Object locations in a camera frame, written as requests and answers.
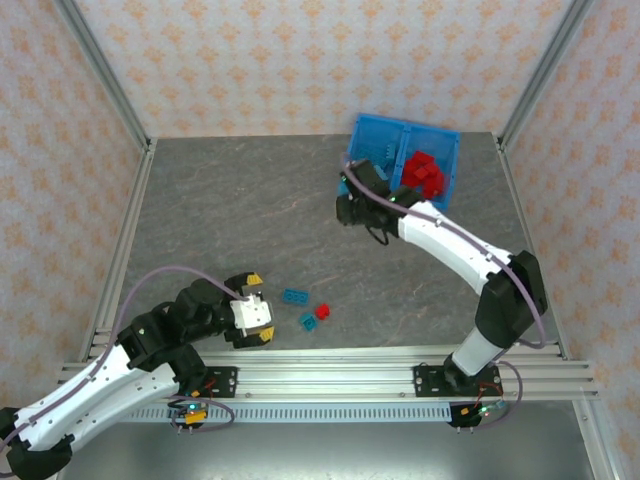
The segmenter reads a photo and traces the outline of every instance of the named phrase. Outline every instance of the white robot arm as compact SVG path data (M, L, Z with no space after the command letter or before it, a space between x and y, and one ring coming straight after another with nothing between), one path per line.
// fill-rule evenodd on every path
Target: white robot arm
M198 279L175 302L134 318L115 345L53 393L25 408L0 410L0 437L11 447L7 460L13 474L45 480L138 408L176 394L196 396L208 377L192 342L222 333L235 348L271 341L271 311L260 283L254 272L228 279L225 286L244 297L235 300Z
M476 327L444 365L446 382L454 392L466 389L534 323L531 308L500 265L507 266L526 288L538 314L546 311L547 300L536 258L526 251L513 255L475 237L445 217L431 202L424 201L415 190L401 186L390 192L386 179L368 160L347 168L342 180L349 193L336 200L339 221L344 225L364 225L383 245L388 244L388 233L413 243L460 275L480 296ZM401 209L404 213L373 201L361 188L386 199L387 204L404 207ZM373 229L382 231L384 241ZM473 243L480 245L483 253Z

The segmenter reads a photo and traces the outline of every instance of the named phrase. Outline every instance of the orange patterned wall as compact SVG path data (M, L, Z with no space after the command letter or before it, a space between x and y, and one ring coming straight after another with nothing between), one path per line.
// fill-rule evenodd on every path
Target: orange patterned wall
M499 132L570 0L80 0L151 136Z
M510 152L571 352L640 472L640 4L597 1Z
M0 407L77 359L140 155L53 5L0 3Z

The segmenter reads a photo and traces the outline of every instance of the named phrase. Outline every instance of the gray floor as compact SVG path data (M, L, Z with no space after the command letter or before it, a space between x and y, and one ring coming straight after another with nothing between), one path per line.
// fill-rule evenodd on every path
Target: gray floor
M348 136L162 140L140 213L123 292L147 271L184 264L225 278L256 270L275 311L269 348L455 344L477 297L438 261L335 219L338 158ZM512 251L525 239L489 134L463 134L448 215ZM172 300L191 278L160 278L131 315ZM279 300L308 289L333 314L313 333L305 310ZM549 338L557 331L547 319ZM527 332L536 338L534 331ZM200 349L228 348L220 339ZM166 425L119 424L80 451L61 480L590 479L571 404L523 404L473 436L444 424L238 424L194 437Z
M60 480L593 478L570 403L523 404L514 415L473 435L433 423L237 424L190 437L169 425L119 424Z
M123 292L147 271L184 264L226 278L255 270L275 313L269 348L456 344L473 327L478 298L437 260L400 240L378 245L335 219L346 135L160 140ZM447 214L479 237L518 252L525 238L488 133L461 138ZM149 284L131 314L173 300L192 280ZM280 301L284 288L327 303L328 321L307 333L306 311ZM547 321L549 338L557 335ZM534 331L528 332L537 338ZM202 349L228 348L207 339Z

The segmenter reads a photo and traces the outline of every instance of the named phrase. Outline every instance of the blue bin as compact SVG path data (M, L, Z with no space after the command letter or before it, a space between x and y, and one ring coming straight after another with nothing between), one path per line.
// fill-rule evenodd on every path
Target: blue bin
M395 146L393 160L387 155L390 146ZM404 164L416 151L435 157L436 164L444 174L445 185L444 193L431 202L439 210L445 211L455 186L459 147L458 132L361 113L353 128L347 152L352 160L366 158L382 168L391 179L391 190L400 186ZM346 193L346 186L341 182L338 195Z
M391 177L391 190L400 186L405 162L419 150L435 157L436 164L444 174L444 193L432 199L431 203L437 209L445 211L449 206L456 182L460 133L415 123L408 123L405 133L406 138L397 156Z
M352 160L368 159L391 178L402 150L406 124L375 115L359 114L347 152Z

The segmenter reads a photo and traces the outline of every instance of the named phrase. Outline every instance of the black bracket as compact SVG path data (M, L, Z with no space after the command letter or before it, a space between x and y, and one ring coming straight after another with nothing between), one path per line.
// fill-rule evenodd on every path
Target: black bracket
M454 388L446 381L444 370L442 365L427 365L425 363L413 367L413 387L416 397L478 397L481 386L485 389L482 393L483 398L502 396L498 389L490 386L499 385L502 387L500 371L495 365L483 368L473 377L473 382L458 388Z
M201 397L235 398L238 367L207 367L204 382L198 389Z

